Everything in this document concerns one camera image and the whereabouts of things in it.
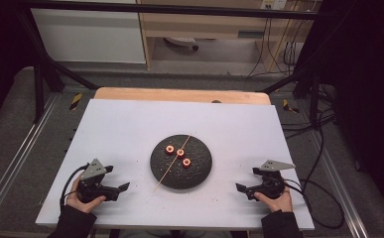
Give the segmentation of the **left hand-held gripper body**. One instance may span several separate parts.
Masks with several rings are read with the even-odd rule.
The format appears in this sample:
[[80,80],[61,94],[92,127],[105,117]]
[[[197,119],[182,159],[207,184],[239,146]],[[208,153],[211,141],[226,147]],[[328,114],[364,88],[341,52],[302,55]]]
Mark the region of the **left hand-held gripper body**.
[[111,173],[112,166],[104,166],[98,159],[94,159],[81,175],[78,183],[79,199],[91,202],[95,198],[108,193],[119,193],[117,187],[104,186],[101,182],[105,175]]

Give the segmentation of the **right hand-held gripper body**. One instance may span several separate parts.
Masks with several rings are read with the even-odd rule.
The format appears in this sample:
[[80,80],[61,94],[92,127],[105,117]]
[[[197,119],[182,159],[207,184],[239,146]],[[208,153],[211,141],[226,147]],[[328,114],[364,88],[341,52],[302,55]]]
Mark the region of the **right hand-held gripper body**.
[[293,164],[287,164],[268,160],[261,167],[253,168],[253,174],[262,178],[262,183],[255,186],[246,187],[246,192],[261,192],[267,197],[276,199],[281,196],[285,189],[281,171],[293,169]]

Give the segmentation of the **thin wooden skewer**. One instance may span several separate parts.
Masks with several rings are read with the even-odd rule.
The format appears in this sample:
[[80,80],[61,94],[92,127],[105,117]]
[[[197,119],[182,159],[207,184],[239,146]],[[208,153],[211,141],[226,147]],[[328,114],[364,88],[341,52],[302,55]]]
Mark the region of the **thin wooden skewer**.
[[[191,137],[191,135],[188,135],[187,138],[185,139],[185,141],[183,142],[183,144],[181,145],[181,147],[179,148],[179,150],[182,152],[182,156],[185,154],[185,152],[184,152],[184,148],[185,148],[187,142],[189,141],[190,137]],[[170,163],[169,166],[167,167],[165,173],[164,173],[164,174],[162,175],[162,177],[159,179],[159,181],[158,181],[156,187],[154,188],[154,192],[155,192],[155,191],[159,188],[159,186],[162,184],[162,181],[164,180],[164,178],[166,177],[166,175],[170,172],[170,170],[171,170],[173,164],[175,163],[175,161],[176,161],[176,160],[178,159],[178,157],[179,157],[179,154],[178,154],[177,151],[173,150],[173,153],[174,153],[175,156],[173,157],[171,163]]]

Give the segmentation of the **round black plate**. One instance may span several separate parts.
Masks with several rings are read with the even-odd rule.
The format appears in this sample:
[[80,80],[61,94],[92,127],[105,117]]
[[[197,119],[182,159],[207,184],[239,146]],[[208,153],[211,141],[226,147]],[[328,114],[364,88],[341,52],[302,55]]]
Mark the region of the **round black plate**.
[[179,150],[188,135],[173,135],[159,142],[152,151],[150,168],[157,181],[165,173],[175,156],[179,154],[162,185],[176,190],[191,189],[199,186],[209,176],[212,168],[212,155],[208,146],[200,139],[191,136],[182,156]]

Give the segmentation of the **person's right hand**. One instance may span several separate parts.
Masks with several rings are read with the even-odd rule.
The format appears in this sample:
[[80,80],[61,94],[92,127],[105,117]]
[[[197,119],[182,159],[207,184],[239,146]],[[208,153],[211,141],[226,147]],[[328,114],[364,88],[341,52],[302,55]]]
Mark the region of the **person's right hand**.
[[283,212],[293,211],[292,197],[290,190],[287,187],[284,189],[281,196],[276,199],[269,198],[261,192],[255,192],[254,196],[261,202],[265,203],[271,212],[279,210],[282,210]]

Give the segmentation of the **person's left hand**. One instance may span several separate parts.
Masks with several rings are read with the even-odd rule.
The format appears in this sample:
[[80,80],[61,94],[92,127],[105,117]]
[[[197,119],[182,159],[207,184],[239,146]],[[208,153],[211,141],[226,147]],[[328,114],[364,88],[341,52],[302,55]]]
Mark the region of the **person's left hand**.
[[68,206],[71,206],[83,213],[90,213],[95,207],[97,207],[98,205],[100,205],[102,202],[105,201],[106,197],[104,195],[101,195],[95,198],[91,202],[87,202],[87,203],[82,202],[77,195],[78,183],[79,183],[79,178],[76,178],[71,186],[70,194],[66,198],[66,204]]

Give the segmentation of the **white table board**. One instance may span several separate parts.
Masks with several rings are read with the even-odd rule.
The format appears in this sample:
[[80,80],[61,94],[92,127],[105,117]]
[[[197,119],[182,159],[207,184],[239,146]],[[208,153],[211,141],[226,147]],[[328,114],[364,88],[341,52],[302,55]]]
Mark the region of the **white table board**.
[[[159,184],[150,168],[157,144],[178,134],[200,139],[212,155],[208,178],[184,191]],[[268,160],[292,160],[272,105],[92,99],[37,224],[57,224],[64,184],[93,159],[113,169],[104,184],[129,185],[95,209],[96,227],[198,230],[260,229],[268,208],[236,187],[259,183],[252,171]]]

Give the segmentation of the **yellow black tape mark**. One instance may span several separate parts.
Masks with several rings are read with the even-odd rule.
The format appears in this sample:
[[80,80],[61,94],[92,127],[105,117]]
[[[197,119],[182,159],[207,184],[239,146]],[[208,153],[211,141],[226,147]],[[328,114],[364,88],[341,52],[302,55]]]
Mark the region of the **yellow black tape mark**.
[[300,110],[298,108],[293,108],[290,106],[287,99],[283,99],[283,109],[293,113],[300,113]]

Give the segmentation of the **wooden table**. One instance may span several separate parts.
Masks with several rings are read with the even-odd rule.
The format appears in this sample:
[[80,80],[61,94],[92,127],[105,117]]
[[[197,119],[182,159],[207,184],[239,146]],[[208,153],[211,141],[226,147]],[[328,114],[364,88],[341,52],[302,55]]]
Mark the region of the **wooden table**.
[[96,90],[95,99],[114,100],[147,100],[147,101],[181,101],[207,102],[219,101],[229,104],[270,105],[271,100],[266,93],[220,91],[220,90],[185,90],[161,88],[127,88],[101,87]]

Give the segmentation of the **white cabinet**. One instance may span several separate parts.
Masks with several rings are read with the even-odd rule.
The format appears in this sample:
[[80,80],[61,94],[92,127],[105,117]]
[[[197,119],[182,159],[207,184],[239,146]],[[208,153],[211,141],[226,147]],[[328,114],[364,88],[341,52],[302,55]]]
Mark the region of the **white cabinet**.
[[137,13],[33,9],[32,14],[54,60],[146,61]]

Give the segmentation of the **white power strip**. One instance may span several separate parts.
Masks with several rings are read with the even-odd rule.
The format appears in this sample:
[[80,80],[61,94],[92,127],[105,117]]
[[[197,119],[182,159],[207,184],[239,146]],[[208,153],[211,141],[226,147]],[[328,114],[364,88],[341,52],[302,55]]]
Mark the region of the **white power strip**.
[[177,46],[190,48],[193,51],[198,50],[198,45],[194,38],[166,38],[166,41]]

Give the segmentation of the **light wooden desk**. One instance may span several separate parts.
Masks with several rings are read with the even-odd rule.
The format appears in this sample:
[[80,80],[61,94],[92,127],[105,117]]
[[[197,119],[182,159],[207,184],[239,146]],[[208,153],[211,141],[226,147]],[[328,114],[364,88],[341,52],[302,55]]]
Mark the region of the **light wooden desk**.
[[[136,0],[139,4],[261,9],[262,0]],[[287,0],[284,10],[306,11],[317,6],[309,0]],[[311,20],[257,19],[202,15],[139,15],[142,33],[151,38],[253,40],[268,71],[279,68],[286,44],[302,44],[313,25]]]

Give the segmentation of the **aluminium floor rail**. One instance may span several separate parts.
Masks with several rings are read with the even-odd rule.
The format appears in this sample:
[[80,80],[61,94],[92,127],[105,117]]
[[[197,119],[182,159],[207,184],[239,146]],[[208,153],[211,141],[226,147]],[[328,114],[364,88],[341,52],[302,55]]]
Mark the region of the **aluminium floor rail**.
[[17,174],[19,173],[20,169],[28,158],[38,137],[43,131],[43,128],[46,125],[48,119],[50,118],[50,115],[52,114],[56,106],[56,102],[59,98],[59,93],[51,94],[44,107],[45,112],[39,118],[39,120],[31,126],[29,133],[25,137],[15,156],[12,158],[12,161],[10,162],[3,176],[0,178],[0,205],[2,204],[10,187],[12,186]]
[[368,232],[360,218],[349,192],[340,177],[332,159],[326,149],[324,140],[319,131],[311,132],[314,142],[320,151],[320,162],[325,175],[331,185],[335,197],[340,202],[346,224],[353,238],[368,238]]

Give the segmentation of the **black metal frame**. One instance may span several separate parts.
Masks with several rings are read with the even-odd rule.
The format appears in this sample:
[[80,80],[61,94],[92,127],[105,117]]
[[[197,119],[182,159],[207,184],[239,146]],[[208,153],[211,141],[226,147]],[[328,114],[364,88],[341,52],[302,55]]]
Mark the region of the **black metal frame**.
[[156,4],[127,4],[127,3],[105,3],[105,2],[79,2],[79,1],[56,1],[56,0],[17,0],[14,15],[28,37],[30,49],[34,55],[35,89],[36,89],[36,119],[38,121],[44,113],[43,82],[46,80],[52,91],[62,91],[63,82],[59,72],[72,80],[80,83],[88,89],[99,88],[92,82],[87,81],[71,70],[52,59],[36,30],[36,25],[31,23],[28,15],[31,9],[47,10],[74,10],[95,12],[123,12],[123,13],[146,13],[146,14],[174,14],[174,15],[202,15],[222,16],[237,18],[265,18],[265,19],[297,19],[297,20],[329,20],[333,18],[330,13],[310,13],[296,11],[276,10],[251,10],[243,8],[222,8],[203,6],[178,6],[178,5],[156,5]]

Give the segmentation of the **white wall socket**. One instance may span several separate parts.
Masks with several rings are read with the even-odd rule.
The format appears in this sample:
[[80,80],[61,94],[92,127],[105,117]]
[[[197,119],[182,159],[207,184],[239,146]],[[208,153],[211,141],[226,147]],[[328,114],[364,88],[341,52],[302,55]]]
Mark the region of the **white wall socket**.
[[287,0],[262,0],[260,8],[266,10],[284,10]]

